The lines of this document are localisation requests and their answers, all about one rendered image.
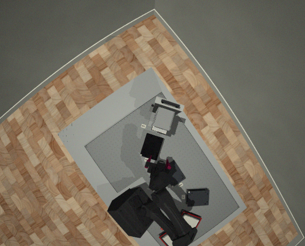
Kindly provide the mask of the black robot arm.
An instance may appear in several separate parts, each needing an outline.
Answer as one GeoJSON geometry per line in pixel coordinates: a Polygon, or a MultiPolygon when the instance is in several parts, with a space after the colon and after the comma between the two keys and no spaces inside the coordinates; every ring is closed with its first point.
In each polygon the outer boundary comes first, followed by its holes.
{"type": "Polygon", "coordinates": [[[168,174],[164,172],[165,166],[164,161],[159,160],[156,167],[151,169],[150,178],[155,176],[150,179],[149,183],[149,188],[155,191],[151,194],[152,201],[143,205],[139,197],[135,196],[129,200],[129,204],[144,227],[154,220],[170,237],[172,246],[188,246],[193,242],[197,229],[192,228],[186,222],[177,209],[171,194],[167,191],[166,187],[170,181],[168,174]]]}

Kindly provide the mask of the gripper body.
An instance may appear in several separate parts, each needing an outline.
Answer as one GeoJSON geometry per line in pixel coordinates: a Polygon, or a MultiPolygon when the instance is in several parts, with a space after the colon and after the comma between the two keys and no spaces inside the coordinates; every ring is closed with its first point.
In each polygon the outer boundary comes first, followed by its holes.
{"type": "MultiPolygon", "coordinates": [[[[148,167],[147,172],[151,173],[152,167],[156,167],[156,165],[157,165],[156,163],[152,163],[152,162],[147,161],[146,164],[145,164],[145,167],[148,167]]],[[[170,172],[170,169],[165,169],[164,172],[166,172],[168,174],[170,172]]]]}

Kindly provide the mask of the grey tower with black slots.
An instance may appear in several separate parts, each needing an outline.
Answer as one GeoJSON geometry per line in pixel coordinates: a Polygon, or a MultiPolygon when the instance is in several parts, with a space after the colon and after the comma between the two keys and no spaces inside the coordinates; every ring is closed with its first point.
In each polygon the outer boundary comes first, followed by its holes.
{"type": "Polygon", "coordinates": [[[148,127],[155,126],[169,131],[174,115],[179,114],[181,111],[155,103],[148,127]]]}

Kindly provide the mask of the white well plate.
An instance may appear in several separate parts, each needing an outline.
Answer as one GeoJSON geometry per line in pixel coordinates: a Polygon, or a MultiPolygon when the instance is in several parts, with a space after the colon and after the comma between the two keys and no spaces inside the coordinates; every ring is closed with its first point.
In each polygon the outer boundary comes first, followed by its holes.
{"type": "Polygon", "coordinates": [[[188,216],[186,214],[184,214],[183,218],[186,220],[186,222],[192,227],[196,227],[196,225],[198,224],[199,222],[199,219],[196,219],[196,218],[193,218],[191,216],[188,216]]]}
{"type": "Polygon", "coordinates": [[[167,130],[153,126],[152,130],[166,134],[167,130]]]}
{"type": "Polygon", "coordinates": [[[172,240],[170,240],[170,237],[168,235],[165,235],[163,237],[163,240],[169,245],[172,246],[172,240]]]}

